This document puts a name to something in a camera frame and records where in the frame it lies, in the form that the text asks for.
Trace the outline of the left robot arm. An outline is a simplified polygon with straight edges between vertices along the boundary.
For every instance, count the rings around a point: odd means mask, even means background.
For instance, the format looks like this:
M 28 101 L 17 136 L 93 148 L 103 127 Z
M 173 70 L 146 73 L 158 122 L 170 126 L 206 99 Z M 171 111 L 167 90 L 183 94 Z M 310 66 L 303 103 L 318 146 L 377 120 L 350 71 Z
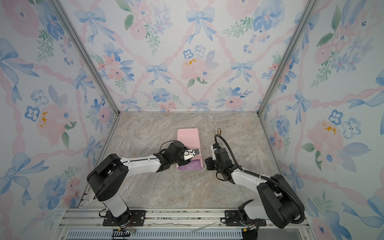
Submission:
M 87 182 L 95 194 L 95 199 L 103 203 L 111 221 L 120 226 L 128 226 L 134 219 L 131 210 L 118 193 L 127 177 L 158 173 L 172 165 L 184 166 L 200 154 L 199 149 L 190 149 L 180 141 L 168 141 L 165 149 L 147 157 L 120 158 L 117 154 L 108 155 L 87 176 Z

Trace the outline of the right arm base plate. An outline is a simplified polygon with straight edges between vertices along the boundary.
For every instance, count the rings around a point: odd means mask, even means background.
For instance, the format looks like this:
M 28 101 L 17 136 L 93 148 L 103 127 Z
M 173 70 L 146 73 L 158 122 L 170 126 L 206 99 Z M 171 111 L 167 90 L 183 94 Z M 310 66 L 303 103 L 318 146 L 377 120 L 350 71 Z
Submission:
M 221 223 L 227 227 L 243 227 L 251 228 L 259 225 L 260 227 L 266 227 L 267 222 L 264 219 L 250 219 L 244 211 L 240 210 L 226 210 L 224 218 L 221 219 Z

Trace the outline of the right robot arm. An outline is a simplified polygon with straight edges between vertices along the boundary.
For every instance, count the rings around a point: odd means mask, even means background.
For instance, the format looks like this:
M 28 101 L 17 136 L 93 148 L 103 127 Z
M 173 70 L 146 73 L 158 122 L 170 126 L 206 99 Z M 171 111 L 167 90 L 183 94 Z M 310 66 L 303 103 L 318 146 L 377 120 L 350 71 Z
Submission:
M 266 216 L 276 227 L 283 229 L 289 224 L 301 224 L 305 220 L 305 207 L 286 179 L 279 174 L 268 177 L 239 169 L 227 158 L 220 161 L 205 159 L 208 171 L 216 171 L 223 182 L 230 182 L 253 190 L 259 194 L 262 207 L 249 200 L 239 207 L 242 221 Z

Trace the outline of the purple pink wrapping paper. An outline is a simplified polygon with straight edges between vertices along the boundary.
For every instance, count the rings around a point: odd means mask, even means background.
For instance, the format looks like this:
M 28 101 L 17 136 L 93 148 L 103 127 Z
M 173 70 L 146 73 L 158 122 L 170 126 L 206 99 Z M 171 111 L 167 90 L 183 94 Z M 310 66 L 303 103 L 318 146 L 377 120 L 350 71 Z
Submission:
M 200 132 L 195 129 L 178 129 L 177 140 L 182 142 L 186 147 L 191 150 L 198 150 L 199 154 L 191 158 L 191 162 L 187 165 L 179 166 L 177 169 L 180 171 L 200 171 L 204 168 L 202 149 L 200 142 Z

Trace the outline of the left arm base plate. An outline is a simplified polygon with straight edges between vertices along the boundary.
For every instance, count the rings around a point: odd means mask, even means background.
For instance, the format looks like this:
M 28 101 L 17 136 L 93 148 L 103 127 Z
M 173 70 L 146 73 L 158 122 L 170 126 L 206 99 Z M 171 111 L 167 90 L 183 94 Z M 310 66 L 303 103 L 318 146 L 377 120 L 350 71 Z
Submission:
M 127 210 L 121 216 L 115 217 L 110 210 L 103 216 L 104 227 L 142 227 L 144 225 L 145 210 Z

